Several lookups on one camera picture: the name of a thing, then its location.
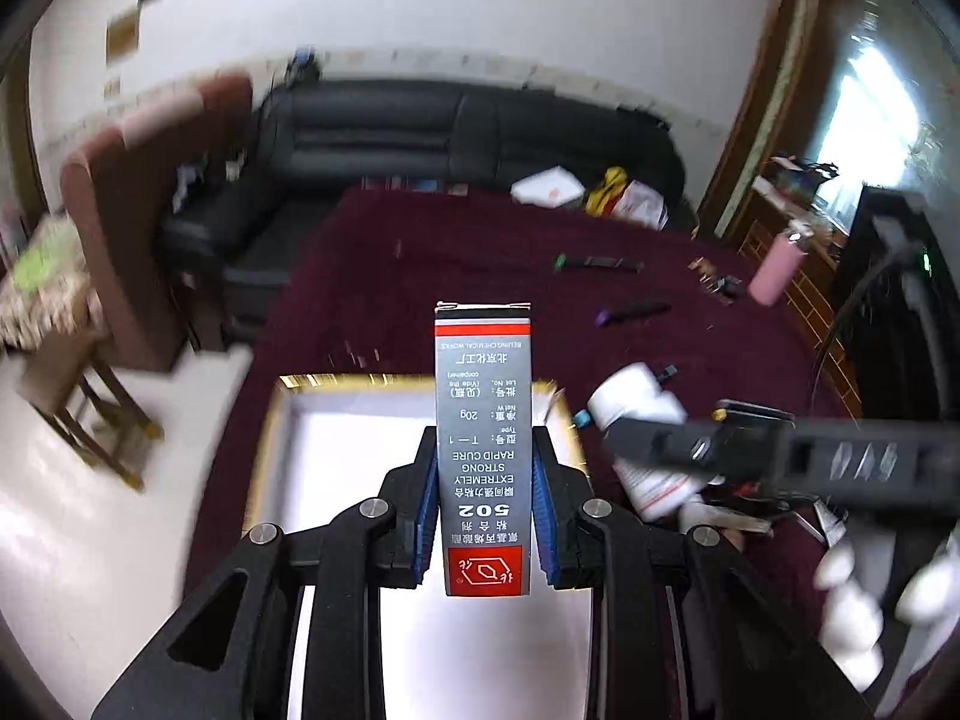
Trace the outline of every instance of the paper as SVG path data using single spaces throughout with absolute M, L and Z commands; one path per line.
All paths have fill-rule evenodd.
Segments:
M 569 170 L 551 167 L 550 170 L 517 181 L 510 187 L 510 194 L 518 202 L 557 208 L 582 199 L 584 185 Z
M 688 533 L 698 525 L 710 525 L 718 531 L 733 528 L 744 533 L 770 533 L 771 524 L 760 517 L 747 517 L 724 506 L 709 506 L 695 495 L 680 507 L 678 525 L 681 533 Z
M 612 217 L 636 221 L 654 230 L 664 229 L 664 196 L 640 181 L 631 181 L 613 206 Z

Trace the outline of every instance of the red logo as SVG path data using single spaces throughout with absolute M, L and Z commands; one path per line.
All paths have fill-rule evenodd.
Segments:
M 523 547 L 451 547 L 450 595 L 520 595 Z

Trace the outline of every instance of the white wall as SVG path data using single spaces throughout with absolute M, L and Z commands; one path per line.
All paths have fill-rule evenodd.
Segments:
M 698 155 L 706 186 L 754 61 L 767 0 L 148 0 L 135 55 L 107 67 L 107 22 L 136 0 L 56 0 L 34 31 L 38 148 L 122 95 L 297 45 L 419 47 L 529 60 L 638 90 L 721 133 Z M 678 138 L 683 152 L 683 137 Z

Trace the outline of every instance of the black cable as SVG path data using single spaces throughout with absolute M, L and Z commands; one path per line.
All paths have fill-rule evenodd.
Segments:
M 894 251 L 888 251 L 887 254 L 875 263 L 870 269 L 867 270 L 863 277 L 856 283 L 856 286 L 850 291 L 850 294 L 847 296 L 847 299 L 844 300 L 843 305 L 840 306 L 840 310 L 833 315 L 833 322 L 830 324 L 829 330 L 827 330 L 827 338 L 824 338 L 824 341 L 820 344 L 820 351 L 817 353 L 817 360 L 813 364 L 813 381 L 810 383 L 810 389 L 806 395 L 806 415 L 810 416 L 810 413 L 813 412 L 813 405 L 817 399 L 817 385 L 820 384 L 820 374 L 824 370 L 824 363 L 827 362 L 827 354 L 829 354 L 829 349 L 833 346 L 833 342 L 836 341 L 837 335 L 840 330 L 843 328 L 844 324 L 847 321 L 847 318 L 850 314 L 853 313 L 853 309 L 860 304 L 863 299 L 863 295 L 867 293 L 872 286 L 872 284 L 882 276 L 882 274 L 898 263 L 908 262 L 910 258 L 915 256 L 920 252 L 923 247 L 920 244 L 906 245 L 905 247 L 898 248 Z
M 923 281 L 917 274 L 901 276 L 901 288 L 904 290 L 904 301 L 907 308 L 911 309 L 920 319 L 923 339 L 926 341 L 926 349 L 930 355 L 933 384 L 937 389 L 940 420 L 946 422 L 952 416 L 952 396 L 950 396 L 947 356 L 944 354 L 944 346 L 940 343 L 940 333 L 937 332 L 937 322 L 933 319 L 928 293 L 923 288 Z

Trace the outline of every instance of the small table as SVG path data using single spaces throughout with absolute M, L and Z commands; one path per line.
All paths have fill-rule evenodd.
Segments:
M 148 439 L 161 440 L 163 430 L 136 404 L 109 365 L 99 356 L 99 340 L 100 336 L 89 330 L 70 334 L 49 333 L 27 363 L 27 370 L 17 391 L 80 459 L 91 465 L 95 461 L 102 461 L 128 487 L 141 491 L 142 478 L 123 466 L 120 457 L 133 431 L 141 432 Z M 85 376 L 90 367 L 116 398 L 116 402 L 100 396 L 90 386 Z M 112 450 L 101 445 L 70 413 L 68 404 L 78 387 L 104 422 L 116 429 L 117 440 Z

